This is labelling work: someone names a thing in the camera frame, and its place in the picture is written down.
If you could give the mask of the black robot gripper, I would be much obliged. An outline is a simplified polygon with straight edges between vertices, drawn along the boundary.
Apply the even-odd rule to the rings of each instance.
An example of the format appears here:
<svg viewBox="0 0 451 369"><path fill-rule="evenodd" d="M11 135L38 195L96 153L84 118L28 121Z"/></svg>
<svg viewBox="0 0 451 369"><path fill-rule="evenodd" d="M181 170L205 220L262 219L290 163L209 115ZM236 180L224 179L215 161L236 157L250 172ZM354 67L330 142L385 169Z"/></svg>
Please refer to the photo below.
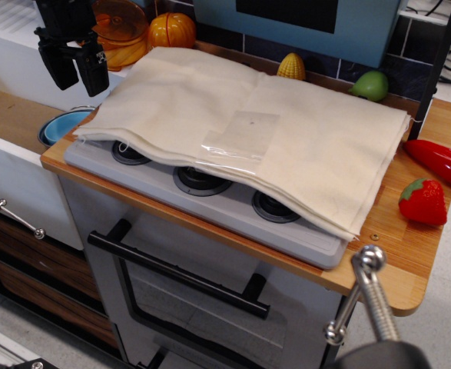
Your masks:
<svg viewBox="0 0 451 369"><path fill-rule="evenodd" d="M93 31L95 14L90 1L34 1L41 25L35 29L39 37L38 50L55 84L66 90L78 83L72 57L64 46L77 42L75 62L89 97L101 94L109 87L107 59L98 36Z"/></svg>

